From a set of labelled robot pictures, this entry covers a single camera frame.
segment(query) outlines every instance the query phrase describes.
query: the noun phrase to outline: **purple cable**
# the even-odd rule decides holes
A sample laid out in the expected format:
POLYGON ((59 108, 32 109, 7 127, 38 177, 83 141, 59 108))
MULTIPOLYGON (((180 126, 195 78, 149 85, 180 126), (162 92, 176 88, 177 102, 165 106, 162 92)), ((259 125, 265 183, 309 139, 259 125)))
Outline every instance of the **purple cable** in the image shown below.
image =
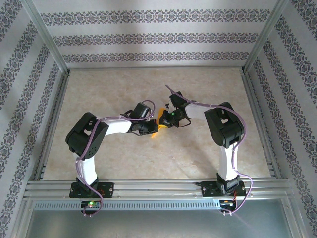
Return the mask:
POLYGON ((220 106, 220 105, 204 104, 204 103, 197 103, 197 102, 190 101, 190 100, 188 100, 187 98, 184 98, 182 95, 180 95, 180 94, 176 93, 175 91, 173 91, 168 85, 165 85, 165 86, 170 90, 170 92, 171 92, 172 94, 177 95, 178 97, 184 99, 184 100, 185 100, 186 102, 188 102, 188 103, 192 103, 192 104, 195 104, 195 105, 198 105, 198 106, 207 107, 207 108, 221 108, 221 109, 227 110, 227 111, 229 111, 229 112, 235 114, 235 115, 238 117, 238 119, 241 121, 241 123, 242 123, 242 125, 243 125, 243 127, 244 127, 244 134, 243 134, 243 137, 241 138, 241 140, 232 148, 231 164, 232 164, 233 170, 234 170, 238 175, 247 177, 247 178, 250 180, 250 188, 249 188, 249 190, 248 190, 246 196, 245 196, 244 199, 242 200, 241 204, 240 204, 234 211, 229 211, 229 210, 223 208, 223 210, 229 211, 227 214, 233 214, 233 213, 235 213, 235 212, 238 211, 238 210, 242 207, 242 205, 245 203, 245 201, 247 200, 247 197, 249 196, 249 194, 250 194, 250 192, 251 192, 251 190, 252 190, 252 187, 253 187, 253 180, 252 180, 252 178, 251 178, 249 175, 245 175, 245 174, 240 173, 240 172, 237 171, 237 170, 235 169, 235 167, 234 167, 234 154, 235 154, 235 150, 236 150, 236 148, 238 148, 238 146, 244 141, 244 139, 245 139, 245 137, 246 137, 246 135, 247 135, 247 125, 246 125, 245 121, 243 120, 243 118, 242 118, 238 113, 236 113, 234 110, 231 110, 230 108, 226 108, 226 107, 220 106))
MULTIPOLYGON (((89 138, 89 140, 88 140, 88 143, 87 143, 87 146, 86 146, 85 150, 83 151, 82 155, 76 159, 76 164, 75 164, 75 165, 76 165, 76 171, 77 171, 77 174, 79 175, 80 178, 82 177, 82 174, 81 174, 81 172, 80 172, 80 170, 79 170, 79 167, 78 167, 78 161, 83 160, 83 158, 85 157, 86 153, 88 152, 88 149, 89 149, 89 147, 90 147, 90 145, 91 145, 91 143, 92 143, 92 140, 93 140, 93 138, 94 138, 94 135, 95 135, 95 133, 96 133, 97 126, 99 125, 99 123, 102 122, 102 121, 107 121, 107 120, 109 120, 109 119, 125 119, 125 120, 127 120, 127 121, 131 121, 131 120, 132 120, 132 121, 147 120, 147 119, 153 117, 156 107, 155 107, 155 103, 154 103, 153 101, 151 101, 151 100, 144 100, 142 103, 144 103, 144 102, 150 102, 150 103, 152 103, 152 105, 153 105, 153 109, 152 109, 150 115, 148 115, 148 116, 145 117, 145 118, 135 119, 135 118, 126 118, 126 117, 124 117, 124 116, 117 116, 117 117, 101 118, 100 120, 98 120, 98 121, 96 122, 96 124, 95 124, 95 126, 94 126, 94 128, 93 128, 93 131, 92 131, 91 134, 90 134, 90 138, 89 138)), ((95 190, 95 189, 92 188, 89 184, 87 184, 84 179, 82 179, 82 182, 83 182, 83 184, 84 184, 85 186, 87 186, 91 191, 93 191, 95 194, 97 194, 97 195, 99 196, 99 198, 100 198, 100 203, 101 203, 101 204, 100 204, 99 209, 98 209, 96 212, 94 212, 93 214, 90 214, 90 215, 89 215, 89 217, 92 217, 92 216, 96 215, 97 213, 99 213, 99 212, 101 211, 101 209, 102 209, 102 207, 103 207, 103 205, 104 205, 104 198, 102 197, 102 195, 101 195, 97 190, 95 190)), ((86 216, 85 211, 86 211, 86 207, 84 208, 84 211, 83 211, 84 216, 86 216)))

